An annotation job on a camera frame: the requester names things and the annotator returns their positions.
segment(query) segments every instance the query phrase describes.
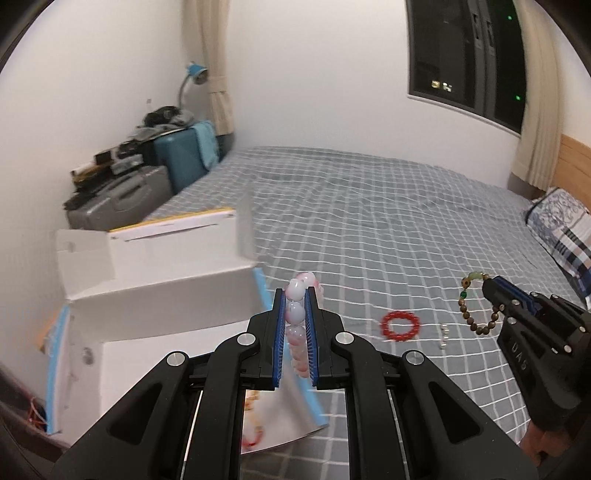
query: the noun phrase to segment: light blue towel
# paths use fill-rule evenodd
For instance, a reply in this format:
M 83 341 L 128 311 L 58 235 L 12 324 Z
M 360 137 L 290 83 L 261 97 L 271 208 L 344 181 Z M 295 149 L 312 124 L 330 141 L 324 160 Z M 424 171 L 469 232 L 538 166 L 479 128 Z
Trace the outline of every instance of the light blue towel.
M 205 120 L 194 124 L 191 128 L 197 134 L 197 143 L 199 144 L 199 153 L 201 154 L 203 166 L 209 171 L 220 161 L 219 145 L 217 144 L 213 123 Z

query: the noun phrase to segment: wooden headboard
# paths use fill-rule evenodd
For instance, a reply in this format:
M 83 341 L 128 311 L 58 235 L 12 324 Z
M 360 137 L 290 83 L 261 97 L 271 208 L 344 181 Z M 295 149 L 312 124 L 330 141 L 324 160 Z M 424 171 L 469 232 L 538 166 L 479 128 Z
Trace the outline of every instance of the wooden headboard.
M 566 190 L 591 210 L 591 148 L 563 135 L 552 185 Z

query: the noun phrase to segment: curtain tieback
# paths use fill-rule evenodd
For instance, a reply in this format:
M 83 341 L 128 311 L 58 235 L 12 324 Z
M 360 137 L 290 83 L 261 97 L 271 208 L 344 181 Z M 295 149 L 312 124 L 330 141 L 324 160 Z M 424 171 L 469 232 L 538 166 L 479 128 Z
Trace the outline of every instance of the curtain tieback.
M 209 77 L 207 85 L 209 93 L 226 92 L 228 90 L 226 77 Z

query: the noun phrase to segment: white wall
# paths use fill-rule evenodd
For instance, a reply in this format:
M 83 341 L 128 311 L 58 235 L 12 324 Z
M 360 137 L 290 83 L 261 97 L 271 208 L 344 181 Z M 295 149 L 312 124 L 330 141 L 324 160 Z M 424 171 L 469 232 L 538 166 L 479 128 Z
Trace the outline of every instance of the white wall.
M 409 99 L 405 0 L 241 0 L 228 32 L 239 147 L 334 148 L 506 186 L 518 138 Z
M 44 396 L 34 339 L 60 307 L 69 170 L 176 103 L 183 0 L 56 0 L 0 74 L 0 362 Z
M 550 22 L 563 83 L 563 132 L 591 147 L 591 76 L 562 30 L 551 18 Z

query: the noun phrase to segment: suitcase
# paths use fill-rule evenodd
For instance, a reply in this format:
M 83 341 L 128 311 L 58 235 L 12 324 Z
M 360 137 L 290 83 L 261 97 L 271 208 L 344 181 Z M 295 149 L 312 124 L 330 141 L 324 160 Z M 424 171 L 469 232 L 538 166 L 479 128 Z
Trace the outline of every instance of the suitcase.
M 109 231 L 142 221 L 172 195 L 166 167 L 141 167 L 106 185 L 83 206 L 66 207 L 67 217 L 71 228 Z
M 166 166 L 174 194 L 207 174 L 193 128 L 168 132 L 145 142 L 141 152 L 144 164 Z

